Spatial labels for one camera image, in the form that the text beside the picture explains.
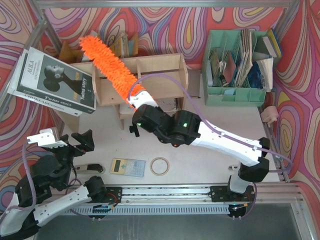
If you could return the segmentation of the beige and blue calculator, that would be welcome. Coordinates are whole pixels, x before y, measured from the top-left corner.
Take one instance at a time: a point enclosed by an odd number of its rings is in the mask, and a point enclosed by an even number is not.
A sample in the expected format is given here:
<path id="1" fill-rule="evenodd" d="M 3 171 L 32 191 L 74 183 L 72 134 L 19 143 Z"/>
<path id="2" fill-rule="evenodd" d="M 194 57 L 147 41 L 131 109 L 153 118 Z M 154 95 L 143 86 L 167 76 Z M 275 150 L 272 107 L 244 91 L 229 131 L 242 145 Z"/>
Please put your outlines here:
<path id="1" fill-rule="evenodd" d="M 146 161 L 128 158 L 113 158 L 110 173 L 115 175 L 143 178 Z"/>

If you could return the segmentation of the orange microfiber duster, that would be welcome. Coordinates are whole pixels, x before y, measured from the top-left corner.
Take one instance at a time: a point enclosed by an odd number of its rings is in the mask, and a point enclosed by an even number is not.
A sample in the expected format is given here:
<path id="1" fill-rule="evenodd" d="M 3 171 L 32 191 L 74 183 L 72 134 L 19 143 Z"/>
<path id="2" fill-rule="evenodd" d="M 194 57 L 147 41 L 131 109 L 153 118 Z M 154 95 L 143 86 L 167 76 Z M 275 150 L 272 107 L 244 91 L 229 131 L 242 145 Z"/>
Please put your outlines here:
<path id="1" fill-rule="evenodd" d="M 84 55 L 106 76 L 124 101 L 146 90 L 141 84 L 136 83 L 137 78 L 100 38 L 92 35 L 83 36 L 79 39 L 79 44 Z"/>

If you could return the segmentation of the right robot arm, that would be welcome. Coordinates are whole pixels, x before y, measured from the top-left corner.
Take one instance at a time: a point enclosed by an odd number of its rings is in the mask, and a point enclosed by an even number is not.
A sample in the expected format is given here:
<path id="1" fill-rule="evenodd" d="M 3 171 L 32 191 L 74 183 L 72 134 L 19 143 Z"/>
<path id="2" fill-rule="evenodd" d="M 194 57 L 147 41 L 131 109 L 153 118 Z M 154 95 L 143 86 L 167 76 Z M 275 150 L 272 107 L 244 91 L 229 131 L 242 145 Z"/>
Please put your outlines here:
<path id="1" fill-rule="evenodd" d="M 154 134 L 163 144 L 177 148 L 192 145 L 221 152 L 239 160 L 239 168 L 228 180 L 228 194 L 243 195 L 251 183 L 260 183 L 269 173 L 266 158 L 270 140 L 262 137 L 250 140 L 229 132 L 223 133 L 190 111 L 179 110 L 173 115 L 160 107 L 141 105 L 133 114 L 130 131 L 139 135 L 138 127 Z"/>

